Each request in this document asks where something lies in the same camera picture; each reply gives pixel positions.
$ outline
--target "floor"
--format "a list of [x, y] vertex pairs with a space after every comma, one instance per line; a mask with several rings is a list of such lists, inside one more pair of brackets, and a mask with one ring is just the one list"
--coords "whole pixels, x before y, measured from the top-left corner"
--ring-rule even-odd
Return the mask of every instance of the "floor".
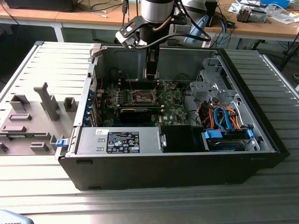
[[[48, 27], [13, 25], [12, 31], [12, 35], [4, 33], [0, 36], [0, 90], [3, 89], [4, 83], [13, 75], [36, 40], [56, 41], [54, 30]], [[68, 28], [64, 31], [64, 37], [69, 42], [94, 42], [93, 39], [98, 38], [102, 42], [113, 43], [114, 33], [113, 30], [91, 31]], [[251, 45], [252, 40], [243, 39], [238, 48], [250, 49]], [[282, 52], [285, 49], [277, 41], [266, 41], [260, 43], [257, 50], [261, 54], [266, 54], [276, 66], [279, 66], [284, 57]], [[297, 83], [292, 77], [294, 73], [299, 72], [298, 58], [299, 56], [294, 56], [283, 70], [283, 74], [294, 87], [297, 86]]]

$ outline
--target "warning label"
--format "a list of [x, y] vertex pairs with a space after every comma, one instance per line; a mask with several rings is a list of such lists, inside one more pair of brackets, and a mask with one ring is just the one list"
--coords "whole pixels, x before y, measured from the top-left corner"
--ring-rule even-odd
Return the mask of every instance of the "warning label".
[[140, 153], [139, 132], [109, 132], [107, 153]]

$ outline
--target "white sticker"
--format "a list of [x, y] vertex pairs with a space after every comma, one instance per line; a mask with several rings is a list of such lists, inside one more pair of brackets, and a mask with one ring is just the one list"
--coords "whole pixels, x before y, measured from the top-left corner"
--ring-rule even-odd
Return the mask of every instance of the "white sticker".
[[24, 135], [8, 135], [9, 138], [25, 138]]
[[108, 134], [109, 129], [97, 129], [95, 130], [95, 134]]

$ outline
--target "blue tab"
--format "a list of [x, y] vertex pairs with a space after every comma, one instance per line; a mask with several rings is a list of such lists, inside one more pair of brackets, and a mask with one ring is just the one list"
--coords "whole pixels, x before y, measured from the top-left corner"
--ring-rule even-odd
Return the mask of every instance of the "blue tab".
[[248, 134], [248, 136], [249, 136], [250, 138], [253, 138], [253, 132], [252, 132], [251, 130], [248, 130], [248, 131], [247, 131], [247, 134]]
[[222, 139], [222, 134], [220, 130], [206, 130], [205, 131], [206, 139]]
[[207, 132], [207, 131], [205, 131], [205, 138], [206, 138], [206, 139], [209, 139], [209, 138], [210, 138], [209, 132]]
[[65, 139], [59, 139], [56, 141], [56, 147], [67, 147], [66, 143]]

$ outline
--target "black computer case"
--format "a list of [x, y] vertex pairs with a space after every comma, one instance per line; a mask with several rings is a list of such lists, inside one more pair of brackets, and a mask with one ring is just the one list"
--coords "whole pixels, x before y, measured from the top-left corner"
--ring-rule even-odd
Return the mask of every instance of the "black computer case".
[[72, 12], [78, 0], [5, 0], [10, 8], [45, 9]]

